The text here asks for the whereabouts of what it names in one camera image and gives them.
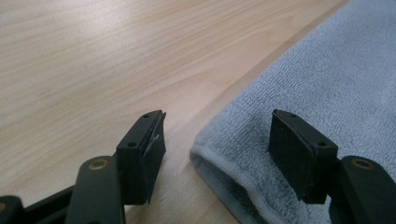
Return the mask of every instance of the terry cloth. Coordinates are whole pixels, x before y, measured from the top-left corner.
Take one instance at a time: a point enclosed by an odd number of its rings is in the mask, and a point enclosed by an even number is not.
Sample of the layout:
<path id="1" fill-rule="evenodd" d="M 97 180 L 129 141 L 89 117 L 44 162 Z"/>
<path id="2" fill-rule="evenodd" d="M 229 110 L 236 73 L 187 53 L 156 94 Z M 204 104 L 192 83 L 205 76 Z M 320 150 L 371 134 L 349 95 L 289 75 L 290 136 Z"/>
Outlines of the terry cloth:
<path id="1" fill-rule="evenodd" d="M 268 153 L 274 109 L 299 115 L 396 179 L 396 1 L 339 9 L 233 99 L 196 136 L 194 167 L 242 223 L 330 223 L 299 202 Z"/>

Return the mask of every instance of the brass screw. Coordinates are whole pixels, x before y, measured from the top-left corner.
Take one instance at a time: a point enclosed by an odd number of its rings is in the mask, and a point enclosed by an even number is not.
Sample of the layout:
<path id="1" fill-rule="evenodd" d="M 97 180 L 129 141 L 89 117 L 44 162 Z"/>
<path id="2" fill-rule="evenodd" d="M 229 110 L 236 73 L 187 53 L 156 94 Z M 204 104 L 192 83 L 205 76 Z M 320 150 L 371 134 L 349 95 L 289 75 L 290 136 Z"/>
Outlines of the brass screw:
<path id="1" fill-rule="evenodd" d="M 89 165 L 89 168 L 91 170 L 100 170 L 103 169 L 105 167 L 108 166 L 108 161 L 107 160 L 103 160 L 103 159 L 99 159 L 96 161 L 92 161 Z"/>
<path id="2" fill-rule="evenodd" d="M 0 203 L 0 213 L 4 212 L 7 208 L 7 204 L 6 203 Z"/>
<path id="3" fill-rule="evenodd" d="M 373 170 L 374 169 L 374 166 L 371 162 L 364 161 L 361 159 L 353 159 L 352 164 L 354 164 L 355 166 L 357 166 L 361 169 L 364 169 L 364 170 Z"/>

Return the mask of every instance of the light wood surface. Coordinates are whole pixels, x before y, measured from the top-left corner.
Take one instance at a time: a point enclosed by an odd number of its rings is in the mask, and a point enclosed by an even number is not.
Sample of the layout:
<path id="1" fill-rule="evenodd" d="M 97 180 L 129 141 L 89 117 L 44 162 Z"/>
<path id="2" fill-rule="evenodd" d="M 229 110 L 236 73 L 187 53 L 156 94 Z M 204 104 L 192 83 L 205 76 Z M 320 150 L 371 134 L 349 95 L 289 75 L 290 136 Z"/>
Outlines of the light wood surface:
<path id="1" fill-rule="evenodd" d="M 235 223 L 195 173 L 196 134 L 345 0 L 0 2 L 0 195 L 24 205 L 162 109 L 167 153 L 129 223 Z"/>

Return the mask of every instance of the folded towel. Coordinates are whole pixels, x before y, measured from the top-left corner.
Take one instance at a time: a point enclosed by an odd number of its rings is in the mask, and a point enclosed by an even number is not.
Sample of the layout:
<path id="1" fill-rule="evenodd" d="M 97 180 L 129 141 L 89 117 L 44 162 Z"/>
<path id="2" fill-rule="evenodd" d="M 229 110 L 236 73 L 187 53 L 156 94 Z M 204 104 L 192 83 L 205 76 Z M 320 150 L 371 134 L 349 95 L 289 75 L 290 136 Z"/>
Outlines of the folded towel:
<path id="1" fill-rule="evenodd" d="M 330 223 L 299 202 L 268 153 L 273 109 L 380 163 L 396 179 L 396 1 L 346 4 L 262 73 L 198 134 L 196 171 L 242 223 Z"/>

